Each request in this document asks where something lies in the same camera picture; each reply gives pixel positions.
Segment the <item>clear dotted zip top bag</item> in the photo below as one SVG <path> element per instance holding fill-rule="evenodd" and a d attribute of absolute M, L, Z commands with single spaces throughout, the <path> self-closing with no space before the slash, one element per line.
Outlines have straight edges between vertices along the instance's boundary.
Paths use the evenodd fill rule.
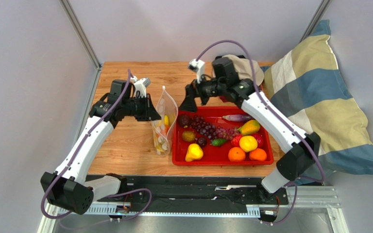
<path fill-rule="evenodd" d="M 162 86 L 162 94 L 156 105 L 161 116 L 152 122 L 153 144 L 157 155 L 168 155 L 171 152 L 173 132 L 178 117 L 178 106 L 172 96 Z"/>

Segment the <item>small orange pumpkin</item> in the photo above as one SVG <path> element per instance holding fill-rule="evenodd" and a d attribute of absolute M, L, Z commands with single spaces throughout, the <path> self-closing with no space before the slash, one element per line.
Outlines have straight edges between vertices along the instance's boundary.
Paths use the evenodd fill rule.
<path fill-rule="evenodd" d="M 170 127 L 165 127 L 165 125 L 160 125 L 158 127 L 158 130 L 159 130 L 159 133 L 163 136 L 163 137 L 167 137 L 168 136 L 168 132 L 169 132 L 169 129 Z"/>

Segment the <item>dark purple grape bunch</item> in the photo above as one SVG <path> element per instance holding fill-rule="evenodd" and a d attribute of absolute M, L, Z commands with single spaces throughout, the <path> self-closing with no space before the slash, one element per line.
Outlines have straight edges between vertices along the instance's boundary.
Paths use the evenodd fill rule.
<path fill-rule="evenodd" d="M 207 137 L 209 140 L 218 139 L 217 127 L 205 120 L 203 116 L 195 115 L 192 117 L 191 126 L 200 135 Z"/>

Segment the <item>yellow banana bunch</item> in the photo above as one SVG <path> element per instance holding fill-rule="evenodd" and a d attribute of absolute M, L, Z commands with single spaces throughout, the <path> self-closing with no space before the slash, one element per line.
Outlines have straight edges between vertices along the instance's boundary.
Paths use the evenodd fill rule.
<path fill-rule="evenodd" d="M 170 126 L 170 120 L 169 120 L 169 116 L 168 115 L 164 115 L 164 125 L 165 125 L 165 127 L 169 127 Z"/>

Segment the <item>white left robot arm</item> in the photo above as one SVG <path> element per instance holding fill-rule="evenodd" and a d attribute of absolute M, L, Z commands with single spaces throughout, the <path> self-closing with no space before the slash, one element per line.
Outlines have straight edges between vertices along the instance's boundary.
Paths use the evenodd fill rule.
<path fill-rule="evenodd" d="M 121 175 L 108 173 L 91 181 L 86 176 L 100 147 L 125 117 L 134 117 L 139 122 L 161 119 L 146 92 L 150 83 L 149 78 L 136 77 L 112 81 L 110 91 L 89 111 L 85 128 L 66 159 L 55 172 L 42 175 L 42 203 L 60 207 L 67 215 L 82 215 L 94 201 L 129 194 L 127 178 Z"/>

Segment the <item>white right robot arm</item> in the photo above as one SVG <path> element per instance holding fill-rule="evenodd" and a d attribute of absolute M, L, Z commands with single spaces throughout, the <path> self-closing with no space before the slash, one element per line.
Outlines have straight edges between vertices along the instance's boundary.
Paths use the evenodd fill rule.
<path fill-rule="evenodd" d="M 215 76 L 205 79 L 205 62 L 193 59 L 188 68 L 196 73 L 196 80 L 186 86 L 181 111 L 196 112 L 196 98 L 206 105 L 210 97 L 223 96 L 228 102 L 249 114 L 274 137 L 284 156 L 276 168 L 260 183 L 265 193 L 274 194 L 289 182 L 295 181 L 313 164 L 318 164 L 320 137 L 308 134 L 285 117 L 255 86 L 251 79 L 239 78 L 233 61 L 227 57 L 212 63 Z"/>

